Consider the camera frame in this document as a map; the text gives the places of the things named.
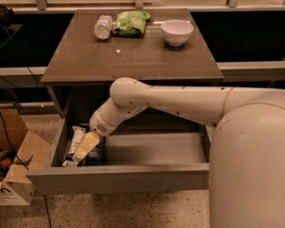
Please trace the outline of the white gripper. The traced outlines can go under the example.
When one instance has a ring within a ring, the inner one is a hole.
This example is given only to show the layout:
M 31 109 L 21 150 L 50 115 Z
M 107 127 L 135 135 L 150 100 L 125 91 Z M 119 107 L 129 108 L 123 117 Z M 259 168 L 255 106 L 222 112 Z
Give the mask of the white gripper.
M 75 162 L 81 162 L 100 142 L 100 136 L 106 137 L 111 135 L 116 130 L 117 126 L 106 123 L 100 112 L 96 110 L 89 120 L 89 128 L 91 132 L 85 134 L 72 157 Z

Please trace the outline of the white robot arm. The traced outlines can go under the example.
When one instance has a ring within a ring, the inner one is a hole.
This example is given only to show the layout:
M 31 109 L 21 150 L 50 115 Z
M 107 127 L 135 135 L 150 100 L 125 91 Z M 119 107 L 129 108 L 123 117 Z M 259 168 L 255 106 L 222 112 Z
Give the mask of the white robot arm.
M 152 107 L 213 126 L 211 228 L 285 228 L 285 90 L 146 85 L 119 78 L 89 120 L 80 162 L 123 121 Z

